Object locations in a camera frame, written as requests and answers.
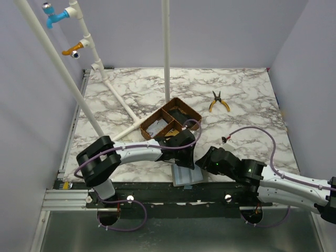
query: blue faucet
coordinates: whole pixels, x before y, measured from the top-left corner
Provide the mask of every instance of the blue faucet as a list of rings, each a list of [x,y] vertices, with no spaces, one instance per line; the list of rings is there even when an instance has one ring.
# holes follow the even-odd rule
[[[48,29],[51,29],[53,27],[52,25],[53,23],[57,23],[58,21],[66,17],[70,17],[69,13],[66,10],[64,10],[61,14],[55,14],[55,10],[50,3],[43,3],[42,9],[44,13],[48,15],[48,20],[47,20]]]

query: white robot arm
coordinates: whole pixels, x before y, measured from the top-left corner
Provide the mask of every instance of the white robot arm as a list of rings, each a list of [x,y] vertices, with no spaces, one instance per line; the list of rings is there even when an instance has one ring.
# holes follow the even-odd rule
[[[88,187],[93,187],[102,200],[115,195],[109,176],[121,164],[136,161],[174,160],[179,166],[194,168],[194,135],[187,129],[170,139],[141,143],[112,142],[103,136],[77,156],[79,168]],[[330,181],[286,173],[256,160],[240,160],[223,148],[210,147],[195,162],[200,168],[226,175],[242,187],[238,203],[281,203],[318,213],[336,224],[336,177]]]

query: yellow-handled pliers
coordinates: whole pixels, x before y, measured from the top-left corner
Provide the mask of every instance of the yellow-handled pliers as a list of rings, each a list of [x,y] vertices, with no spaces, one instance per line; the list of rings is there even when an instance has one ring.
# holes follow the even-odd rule
[[[212,93],[214,94],[215,100],[210,104],[209,112],[211,112],[211,110],[212,110],[212,106],[216,103],[216,101],[219,101],[221,104],[223,104],[223,105],[226,107],[227,112],[230,112],[230,107],[228,106],[228,104],[227,104],[225,101],[223,101],[223,100],[221,99],[221,96],[220,96],[221,94],[220,94],[220,92],[219,92],[218,96],[215,94],[214,91],[212,91]]]

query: white wall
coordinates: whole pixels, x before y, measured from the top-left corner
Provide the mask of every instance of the white wall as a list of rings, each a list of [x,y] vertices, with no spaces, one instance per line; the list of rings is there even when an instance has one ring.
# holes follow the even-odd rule
[[[270,67],[308,0],[171,0],[173,67]],[[57,13],[68,0],[53,0]],[[79,0],[106,66],[163,66],[160,0]],[[71,45],[82,33],[62,20]],[[91,52],[79,59],[93,63]]]
[[[59,27],[53,32],[64,36]],[[29,251],[75,100],[13,1],[1,5],[0,34],[0,250]],[[79,64],[66,65],[80,84]]]
[[[336,176],[335,67],[336,1],[310,0],[272,65],[270,78],[301,173],[328,180]],[[336,247],[336,226],[330,225],[326,233]]]

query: white marble countertop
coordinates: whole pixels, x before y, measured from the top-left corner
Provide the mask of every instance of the white marble countertop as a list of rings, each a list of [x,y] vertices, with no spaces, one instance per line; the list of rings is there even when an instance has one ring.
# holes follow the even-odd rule
[[[135,114],[142,118],[164,105],[162,68],[126,68],[107,70],[115,90]],[[221,137],[238,128],[255,125],[266,129],[277,142],[275,167],[299,174],[291,145],[266,69],[171,69],[171,98],[179,97],[202,116],[202,136],[194,160],[201,158],[213,145],[221,146]],[[218,102],[208,111],[213,93],[221,91],[231,112]],[[102,83],[100,74],[91,71],[85,100],[102,130],[111,137],[128,128],[132,119]],[[76,155],[97,139],[85,115],[80,112],[75,136],[65,165],[64,181],[82,181],[74,177],[78,167]],[[145,141],[140,129],[120,141]],[[257,130],[240,131],[230,140],[239,158],[256,159],[269,164],[272,142]],[[119,166],[111,175],[119,182],[171,182],[171,165],[164,162],[136,162]],[[209,181],[231,181],[228,177],[209,174]]]

